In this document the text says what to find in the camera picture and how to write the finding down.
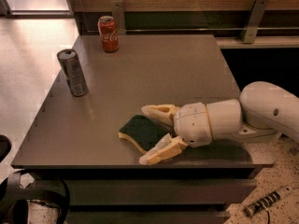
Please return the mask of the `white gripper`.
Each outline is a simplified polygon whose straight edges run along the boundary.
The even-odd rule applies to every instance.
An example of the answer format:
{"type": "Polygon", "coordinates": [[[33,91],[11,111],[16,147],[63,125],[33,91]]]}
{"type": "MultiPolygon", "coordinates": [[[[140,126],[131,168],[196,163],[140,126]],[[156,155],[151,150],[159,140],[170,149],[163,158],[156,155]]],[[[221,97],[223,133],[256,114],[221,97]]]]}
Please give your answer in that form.
{"type": "Polygon", "coordinates": [[[139,159],[142,165],[152,165],[179,155],[188,145],[201,147],[212,142],[211,128],[206,106],[203,103],[184,105],[145,105],[141,108],[144,115],[166,125],[173,125],[178,135],[165,135],[155,147],[139,159]]]}

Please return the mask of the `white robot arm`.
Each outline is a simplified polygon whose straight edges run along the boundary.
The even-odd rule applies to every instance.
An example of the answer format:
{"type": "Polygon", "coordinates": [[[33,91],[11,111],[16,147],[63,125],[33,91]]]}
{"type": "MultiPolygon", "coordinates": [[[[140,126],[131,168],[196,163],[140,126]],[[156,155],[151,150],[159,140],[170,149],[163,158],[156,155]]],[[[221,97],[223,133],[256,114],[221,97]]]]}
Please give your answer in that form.
{"type": "Polygon", "coordinates": [[[299,142],[299,98],[264,81],[247,85],[239,99],[182,107],[146,105],[142,112],[174,129],[139,159],[143,165],[169,160],[186,147],[215,140],[262,143],[285,134],[299,142]]]}

